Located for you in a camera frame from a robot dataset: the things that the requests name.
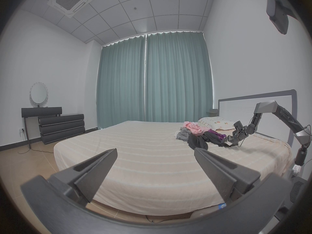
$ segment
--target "black baseboard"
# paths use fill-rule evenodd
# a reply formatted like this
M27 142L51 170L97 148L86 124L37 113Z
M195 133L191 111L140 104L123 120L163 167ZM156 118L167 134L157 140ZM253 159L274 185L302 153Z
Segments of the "black baseboard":
M40 137L39 138L33 138L33 139L30 139L29 141L30 141L30 143L36 143L36 142L41 141L41 138ZM27 145L27 140L21 141L18 143L5 145L5 146L0 146L0 151L8 150L8 149L19 147L19 146L25 146L25 145Z
M91 128L91 129L86 130L85 133L86 133L86 134L87 134L87 133L91 133L91 132L96 131L96 130L97 130L97 127Z

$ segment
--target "floral pillow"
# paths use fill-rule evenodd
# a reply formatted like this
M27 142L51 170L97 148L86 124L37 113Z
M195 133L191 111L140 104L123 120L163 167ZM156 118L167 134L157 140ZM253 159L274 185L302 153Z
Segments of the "floral pillow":
M212 130L230 130L235 129L234 121L225 120L219 116L217 117L204 117L199 120L199 122L203 123L207 127L210 127Z

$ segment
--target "tile floor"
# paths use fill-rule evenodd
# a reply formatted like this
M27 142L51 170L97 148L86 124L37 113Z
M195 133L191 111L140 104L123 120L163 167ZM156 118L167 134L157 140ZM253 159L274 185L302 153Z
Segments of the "tile floor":
M56 143L57 142L44 145L42 142L37 142L32 144L32 149L53 152L53 148ZM44 225L41 224L39 219L29 207L21 192L20 185L39 174L47 179L51 174L58 172L59 169L57 168L53 153L44 153L33 150L27 151L27 145L0 151L0 178L17 208L25 215L29 222L33 224L33 226L37 228L40 233L50 233ZM124 212L122 210L103 205L97 201L92 201L86 206L86 208L104 216L116 218L121 221L126 220L131 222L150 223L145 215ZM154 222L167 219L185 221L190 217L190 215L191 213L186 213L174 216L148 216L148 218L149 220L154 220Z

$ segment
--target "curtain pleat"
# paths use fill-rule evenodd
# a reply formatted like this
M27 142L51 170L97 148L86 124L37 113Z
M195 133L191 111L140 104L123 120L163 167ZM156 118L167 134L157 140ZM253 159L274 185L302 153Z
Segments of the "curtain pleat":
M96 92L98 127L144 121L145 37L103 47Z
M197 121L212 108L213 89L202 33L147 36L145 120Z

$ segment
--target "white headboard panel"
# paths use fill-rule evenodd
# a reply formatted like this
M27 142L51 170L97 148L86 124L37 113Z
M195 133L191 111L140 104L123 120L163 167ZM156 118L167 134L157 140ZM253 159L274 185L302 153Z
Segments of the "white headboard panel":
M275 100L280 106L297 118L297 92L287 90L259 95L242 96L229 99L220 99L218 103L218 115L234 122L241 121L243 126L249 124L253 117L255 106L259 102ZM258 125L257 133L293 143L292 131L272 113L264 113Z

